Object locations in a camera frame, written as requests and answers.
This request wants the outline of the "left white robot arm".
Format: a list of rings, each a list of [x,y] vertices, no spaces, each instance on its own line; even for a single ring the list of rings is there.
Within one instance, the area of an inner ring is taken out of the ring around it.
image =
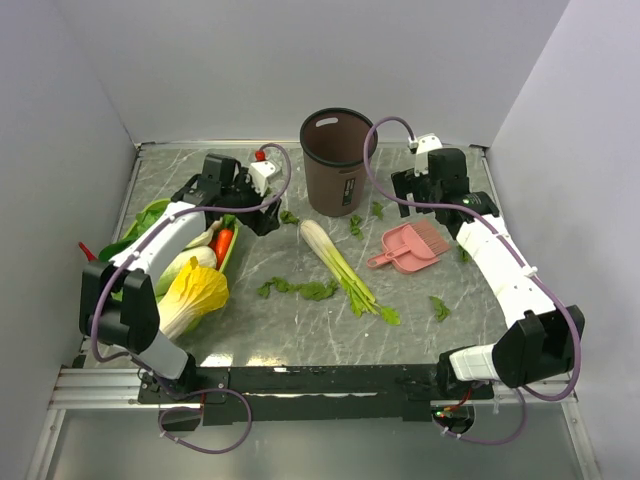
[[[92,260],[84,267],[79,328],[97,361],[108,360],[100,345],[116,346],[118,356],[151,372],[172,400],[195,395],[195,359],[162,333],[154,287],[171,261],[225,214],[258,236],[278,229],[282,194],[270,184],[281,169],[263,149],[255,158],[242,166],[229,156],[207,155],[201,172],[173,194],[137,240],[109,261]]]

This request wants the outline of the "green scrap under right arm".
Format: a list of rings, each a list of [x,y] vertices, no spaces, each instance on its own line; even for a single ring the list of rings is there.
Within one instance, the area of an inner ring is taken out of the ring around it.
[[[458,257],[462,263],[469,263],[471,261],[471,256],[469,253],[460,245],[457,246]]]

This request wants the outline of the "pink dustpan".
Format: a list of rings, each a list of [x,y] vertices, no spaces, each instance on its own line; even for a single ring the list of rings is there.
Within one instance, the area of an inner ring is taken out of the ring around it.
[[[392,264],[403,274],[412,274],[440,260],[450,249],[449,243],[428,221],[405,223],[385,232],[381,239],[382,253],[371,257],[372,269]]]

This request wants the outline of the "pink hand brush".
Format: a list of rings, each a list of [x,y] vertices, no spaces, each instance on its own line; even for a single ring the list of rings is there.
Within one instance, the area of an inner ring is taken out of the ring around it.
[[[382,243],[392,258],[411,253],[419,259],[431,259],[451,248],[428,220],[405,223],[392,228],[383,234]]]

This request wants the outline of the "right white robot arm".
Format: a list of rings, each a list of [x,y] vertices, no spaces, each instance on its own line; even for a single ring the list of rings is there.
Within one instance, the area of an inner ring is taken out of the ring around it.
[[[521,256],[498,206],[484,191],[474,192],[466,156],[452,147],[418,147],[414,167],[391,176],[399,211],[434,213],[483,274],[507,326],[493,344],[442,354],[438,390],[459,398],[472,381],[499,381],[511,388],[570,372],[585,319],[575,306],[558,308],[538,284],[536,269]]]

